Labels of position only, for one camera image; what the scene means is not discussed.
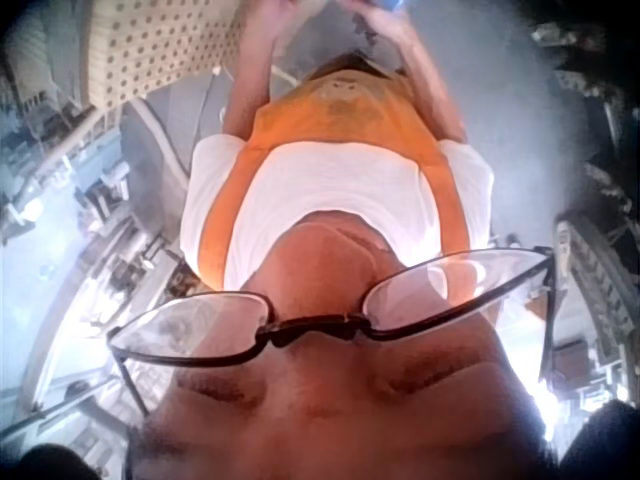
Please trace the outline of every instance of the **white shirt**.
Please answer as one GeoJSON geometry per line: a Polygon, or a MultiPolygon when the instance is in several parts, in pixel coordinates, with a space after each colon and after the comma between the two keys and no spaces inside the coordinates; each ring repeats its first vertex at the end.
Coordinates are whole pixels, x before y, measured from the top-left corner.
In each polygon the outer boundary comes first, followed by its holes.
{"type": "MultiPolygon", "coordinates": [[[[209,209],[244,146],[239,138],[214,135],[195,148],[180,246],[196,273],[209,209]]],[[[439,147],[456,182],[471,248],[485,248],[493,172],[468,145],[446,140],[439,147]]],[[[247,192],[227,254],[225,290],[239,290],[278,238],[303,217],[329,210],[360,216],[407,267],[440,254],[438,210],[415,162],[360,143],[292,143],[271,152],[247,192]]]]}

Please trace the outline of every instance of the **person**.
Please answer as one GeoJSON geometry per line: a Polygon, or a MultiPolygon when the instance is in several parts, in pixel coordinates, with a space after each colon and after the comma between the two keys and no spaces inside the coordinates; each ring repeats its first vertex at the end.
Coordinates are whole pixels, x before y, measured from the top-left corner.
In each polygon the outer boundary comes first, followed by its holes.
{"type": "MultiPolygon", "coordinates": [[[[406,76],[347,55],[272,102],[297,5],[254,0],[222,134],[194,152],[187,261],[213,290],[268,299],[281,325],[358,312],[380,281],[489,240],[493,173],[410,19],[340,4],[406,76]]],[[[253,332],[248,310],[229,328],[253,332]]],[[[180,374],[132,438],[133,477],[542,478],[539,414],[483,316],[379,344],[321,330],[180,374]]],[[[211,338],[193,355],[216,356],[211,338]]]]}

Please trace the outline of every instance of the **eyeglass frame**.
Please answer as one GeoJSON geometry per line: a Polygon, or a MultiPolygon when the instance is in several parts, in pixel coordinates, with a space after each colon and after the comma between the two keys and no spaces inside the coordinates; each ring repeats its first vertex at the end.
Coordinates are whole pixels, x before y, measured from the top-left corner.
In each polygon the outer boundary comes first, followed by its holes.
{"type": "Polygon", "coordinates": [[[369,288],[360,299],[360,307],[359,310],[362,312],[364,307],[364,302],[367,299],[369,293],[377,288],[379,285],[395,278],[399,275],[403,275],[406,272],[411,270],[415,270],[418,268],[422,268],[425,265],[430,263],[440,261],[446,258],[450,258],[456,255],[463,255],[473,253],[474,251],[481,252],[491,252],[491,251],[525,251],[525,252],[535,252],[541,255],[545,255],[546,258],[541,260],[539,263],[529,268],[528,270],[516,275],[512,279],[506,281],[502,285],[484,292],[476,298],[472,298],[471,300],[462,303],[458,306],[451,307],[448,310],[440,312],[436,315],[428,317],[424,320],[419,320],[417,322],[413,322],[409,325],[405,325],[393,330],[387,331],[379,331],[375,330],[371,321],[363,314],[363,313],[353,313],[353,314],[335,314],[335,315],[320,315],[320,316],[312,316],[312,317],[302,317],[292,320],[287,320],[286,322],[276,323],[274,316],[274,308],[268,297],[253,293],[253,292],[238,292],[238,291],[221,291],[221,292],[205,292],[197,295],[192,295],[190,297],[185,297],[183,299],[178,299],[178,301],[189,299],[189,298],[197,298],[200,296],[212,296],[212,295],[228,295],[228,294],[236,294],[236,295],[246,295],[247,297],[260,298],[263,300],[268,308],[268,316],[264,325],[259,326],[255,332],[255,344],[250,347],[248,350],[235,354],[228,355],[224,357],[215,357],[215,358],[184,358],[184,357],[162,357],[159,355],[152,355],[147,353],[140,352],[129,352],[120,347],[116,347],[113,345],[113,338],[120,333],[122,330],[127,328],[129,325],[137,322],[143,315],[155,310],[152,309],[149,312],[145,312],[133,320],[127,322],[123,326],[114,327],[107,333],[107,346],[111,350],[114,361],[122,375],[124,383],[131,393],[134,402],[142,412],[144,417],[149,416],[149,409],[147,408],[140,392],[135,386],[133,379],[127,369],[125,362],[127,360],[136,360],[143,363],[148,363],[151,365],[158,366],[169,366],[169,367],[177,367],[177,368],[221,368],[221,367],[231,367],[235,365],[241,365],[243,363],[249,362],[254,358],[258,357],[260,353],[267,347],[269,343],[271,343],[276,348],[284,348],[291,343],[295,342],[297,339],[302,337],[305,333],[309,332],[320,332],[326,335],[329,335],[333,338],[338,338],[341,340],[349,341],[353,340],[355,336],[360,332],[364,334],[370,340],[374,340],[377,342],[387,342],[387,341],[395,341],[400,340],[402,338],[407,338],[413,335],[417,335],[420,333],[425,333],[430,330],[435,330],[449,323],[455,322],[457,319],[462,320],[463,318],[471,315],[483,307],[491,304],[494,301],[499,300],[503,296],[505,296],[510,291],[516,289],[520,285],[524,284],[530,278],[535,277],[539,273],[543,271],[547,271],[545,278],[543,279],[542,286],[548,290],[549,298],[547,302],[547,316],[545,319],[545,333],[542,347],[542,359],[540,362],[540,374],[539,379],[542,380],[546,378],[548,373],[552,370],[553,358],[551,355],[552,350],[552,336],[553,336],[553,325],[555,320],[556,313],[556,260],[553,249],[548,247],[534,247],[532,250],[522,249],[522,248],[494,248],[494,249],[486,249],[486,250],[471,250],[467,252],[457,252],[451,255],[446,255],[443,257],[434,258],[423,262],[419,265],[415,265],[413,267],[407,268],[398,272],[394,275],[391,275],[383,280],[379,281],[371,288],[369,288]]]}

